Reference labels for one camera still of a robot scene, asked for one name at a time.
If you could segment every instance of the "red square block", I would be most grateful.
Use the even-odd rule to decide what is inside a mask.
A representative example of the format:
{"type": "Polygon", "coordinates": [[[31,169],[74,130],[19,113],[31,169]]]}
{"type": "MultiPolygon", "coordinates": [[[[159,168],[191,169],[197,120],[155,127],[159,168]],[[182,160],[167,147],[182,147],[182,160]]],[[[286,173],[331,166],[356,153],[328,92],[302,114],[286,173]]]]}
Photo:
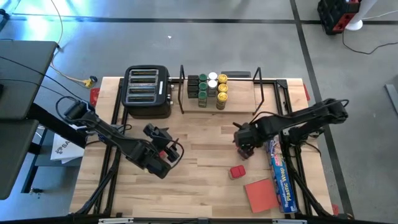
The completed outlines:
{"type": "Polygon", "coordinates": [[[232,167],[229,170],[229,177],[231,179],[237,179],[237,178],[243,177],[245,174],[246,174],[246,171],[244,170],[243,165],[232,167]]]}

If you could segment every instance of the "wooden table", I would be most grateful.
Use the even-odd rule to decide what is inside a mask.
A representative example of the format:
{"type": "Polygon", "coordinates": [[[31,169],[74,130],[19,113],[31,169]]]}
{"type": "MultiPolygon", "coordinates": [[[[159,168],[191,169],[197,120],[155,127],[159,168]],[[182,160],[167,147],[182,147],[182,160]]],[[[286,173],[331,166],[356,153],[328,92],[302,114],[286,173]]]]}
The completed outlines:
{"type": "MultiPolygon", "coordinates": [[[[104,77],[99,93],[96,112],[106,122],[111,121],[114,101],[120,77],[104,77]]],[[[294,111],[308,107],[301,79],[287,79],[290,101],[294,111]]],[[[256,103],[261,101],[260,87],[255,86],[256,103]]],[[[274,89],[264,86],[266,98],[260,111],[277,112],[274,89]]],[[[144,138],[143,127],[151,122],[160,128],[169,127],[174,139],[180,138],[185,155],[180,164],[171,170],[165,179],[136,167],[122,158],[114,195],[112,213],[123,212],[125,217],[211,217],[211,218],[283,218],[278,208],[261,213],[252,213],[244,185],[270,178],[271,172],[263,149],[256,149],[255,155],[246,161],[238,157],[232,143],[236,128],[232,122],[248,122],[252,115],[224,113],[181,114],[177,94],[173,96],[174,107],[168,119],[139,120],[129,116],[132,130],[126,135],[144,138]],[[230,180],[228,170],[232,166],[244,165],[246,175],[230,180]]],[[[118,124],[123,109],[120,109],[118,124]]],[[[308,140],[316,145],[313,139],[308,140]]],[[[89,199],[100,179],[105,152],[102,143],[86,148],[73,194],[70,211],[75,212],[89,199]]],[[[302,160],[308,188],[332,213],[328,188],[319,153],[304,145],[302,160]]],[[[298,202],[303,210],[302,193],[297,186],[298,202]]],[[[102,200],[105,207],[107,194],[102,200]]]]}

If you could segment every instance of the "green jar lid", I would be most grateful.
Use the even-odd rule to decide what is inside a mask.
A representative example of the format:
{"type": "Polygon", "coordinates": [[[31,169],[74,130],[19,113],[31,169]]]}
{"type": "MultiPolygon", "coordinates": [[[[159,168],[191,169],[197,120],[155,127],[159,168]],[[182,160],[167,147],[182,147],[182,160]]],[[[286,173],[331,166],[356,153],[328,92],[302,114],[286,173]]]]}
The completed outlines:
{"type": "Polygon", "coordinates": [[[207,89],[207,84],[206,83],[199,83],[199,89],[200,90],[206,90],[207,89]]]}
{"type": "Polygon", "coordinates": [[[198,94],[198,97],[201,98],[201,99],[206,98],[206,97],[207,97],[207,92],[205,92],[205,91],[200,91],[199,94],[198,94]]]}
{"type": "Polygon", "coordinates": [[[206,81],[206,80],[207,80],[207,75],[206,75],[206,74],[203,74],[203,73],[200,74],[200,75],[199,75],[199,80],[200,80],[200,81],[206,81]]]}

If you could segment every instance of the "gray floor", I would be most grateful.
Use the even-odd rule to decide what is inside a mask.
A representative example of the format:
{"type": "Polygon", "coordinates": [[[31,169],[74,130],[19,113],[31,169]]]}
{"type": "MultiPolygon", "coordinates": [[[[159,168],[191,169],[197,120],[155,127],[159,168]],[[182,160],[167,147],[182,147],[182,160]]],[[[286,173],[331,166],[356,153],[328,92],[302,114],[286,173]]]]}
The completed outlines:
{"type": "MultiPolygon", "coordinates": [[[[296,0],[302,20],[318,19],[317,0],[296,0]]],[[[294,19],[289,0],[117,0],[55,1],[62,15],[110,18],[182,19],[294,19]]],[[[367,16],[398,10],[398,2],[380,0],[367,16]]],[[[56,15],[50,1],[22,0],[14,11],[21,14],[56,15]]],[[[398,21],[398,13],[376,20],[398,21]]],[[[165,65],[177,75],[184,64],[187,73],[222,70],[255,71],[260,66],[265,77],[303,78],[314,103],[302,48],[294,24],[214,24],[214,23],[139,23],[73,22],[63,23],[64,51],[56,66],[74,77],[121,76],[130,65],[165,65]]],[[[0,38],[58,40],[60,23],[40,16],[27,21],[9,21],[0,38]]],[[[398,74],[397,49],[389,46],[372,55],[346,49],[341,35],[326,36],[320,25],[303,25],[322,98],[347,98],[349,119],[331,126],[343,169],[349,197],[357,219],[398,222],[398,168],[395,166],[398,117],[384,84],[398,74]]],[[[397,41],[398,26],[364,26],[346,32],[346,43],[359,50],[397,41]]],[[[89,92],[49,70],[48,75],[84,98],[89,92]]],[[[61,91],[45,80],[44,85],[61,91]]],[[[54,112],[57,96],[40,89],[36,102],[54,112]]],[[[325,140],[318,141],[333,203],[340,206],[335,176],[325,140]]],[[[9,199],[0,202],[0,220],[48,217],[68,212],[78,170],[42,168],[35,187],[49,189],[40,198],[19,194],[27,157],[9,199]],[[21,212],[21,203],[27,208],[21,212]]]]}

